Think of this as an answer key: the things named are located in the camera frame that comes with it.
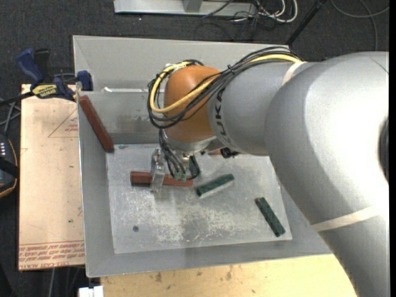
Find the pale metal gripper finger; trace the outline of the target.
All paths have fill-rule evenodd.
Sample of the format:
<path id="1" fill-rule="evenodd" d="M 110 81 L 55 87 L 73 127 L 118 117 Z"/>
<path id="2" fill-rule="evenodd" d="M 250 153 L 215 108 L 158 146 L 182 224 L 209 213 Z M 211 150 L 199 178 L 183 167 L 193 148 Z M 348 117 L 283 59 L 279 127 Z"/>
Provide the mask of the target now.
<path id="1" fill-rule="evenodd" d="M 160 192 L 165 178 L 165 172 L 161 170 L 155 170 L 152 172 L 152 182 L 150 188 L 152 192 Z"/>
<path id="2" fill-rule="evenodd" d="M 152 153 L 152 172 L 163 171 L 163 153 L 161 148 L 156 148 Z"/>

